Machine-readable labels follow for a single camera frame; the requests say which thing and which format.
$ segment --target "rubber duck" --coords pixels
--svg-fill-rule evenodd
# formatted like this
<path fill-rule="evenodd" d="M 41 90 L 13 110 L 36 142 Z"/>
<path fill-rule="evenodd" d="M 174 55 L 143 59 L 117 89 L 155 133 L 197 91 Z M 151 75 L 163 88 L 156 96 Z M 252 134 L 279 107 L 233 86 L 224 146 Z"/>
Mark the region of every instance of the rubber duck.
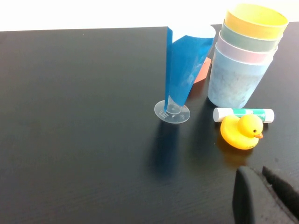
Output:
<path fill-rule="evenodd" d="M 263 122 L 255 114 L 246 114 L 241 118 L 226 116 L 220 126 L 220 133 L 231 146 L 247 150 L 254 148 L 263 137 Z"/>

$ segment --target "orange paper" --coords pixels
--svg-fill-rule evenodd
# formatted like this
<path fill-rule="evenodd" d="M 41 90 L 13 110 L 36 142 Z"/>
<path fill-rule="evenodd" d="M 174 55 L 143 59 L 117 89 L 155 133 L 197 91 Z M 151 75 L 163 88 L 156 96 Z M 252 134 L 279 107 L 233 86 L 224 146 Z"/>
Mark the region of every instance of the orange paper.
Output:
<path fill-rule="evenodd" d="M 208 58 L 208 57 L 205 59 L 205 62 L 202 65 L 202 67 L 201 67 L 201 69 L 200 69 L 200 71 L 199 71 L 199 73 L 197 75 L 197 78 L 196 78 L 196 80 L 195 80 L 194 83 L 198 83 L 199 81 L 201 81 L 201 80 L 203 80 L 203 79 L 206 78 L 207 73 L 209 72 L 209 69 L 210 69 L 211 61 L 212 60 L 210 58 Z"/>

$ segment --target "duck beak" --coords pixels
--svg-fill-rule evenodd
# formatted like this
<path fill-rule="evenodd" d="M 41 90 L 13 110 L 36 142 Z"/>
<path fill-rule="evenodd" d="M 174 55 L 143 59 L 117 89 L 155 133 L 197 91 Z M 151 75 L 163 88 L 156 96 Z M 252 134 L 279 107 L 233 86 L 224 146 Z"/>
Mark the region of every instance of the duck beak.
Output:
<path fill-rule="evenodd" d="M 260 134 L 254 135 L 254 137 L 256 137 L 256 138 L 258 138 L 258 139 L 262 139 L 262 138 L 263 138 L 263 133 L 260 133 Z"/>

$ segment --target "yellow cup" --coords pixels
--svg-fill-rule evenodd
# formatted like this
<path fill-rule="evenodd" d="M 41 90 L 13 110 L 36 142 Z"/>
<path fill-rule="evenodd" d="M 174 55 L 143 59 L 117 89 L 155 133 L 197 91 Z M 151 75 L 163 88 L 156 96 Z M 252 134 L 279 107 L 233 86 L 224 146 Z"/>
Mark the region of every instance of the yellow cup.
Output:
<path fill-rule="evenodd" d="M 229 9 L 224 21 L 239 34 L 264 40 L 280 38 L 288 25 L 287 18 L 279 12 L 247 3 Z"/>

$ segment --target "light blue cup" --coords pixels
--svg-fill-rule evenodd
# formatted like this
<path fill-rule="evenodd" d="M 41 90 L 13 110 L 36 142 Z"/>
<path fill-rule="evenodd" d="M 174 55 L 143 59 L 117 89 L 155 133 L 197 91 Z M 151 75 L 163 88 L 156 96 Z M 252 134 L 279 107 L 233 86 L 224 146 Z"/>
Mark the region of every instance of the light blue cup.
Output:
<path fill-rule="evenodd" d="M 241 63 L 215 47 L 208 97 L 218 107 L 242 108 L 263 78 L 273 58 L 264 64 Z"/>

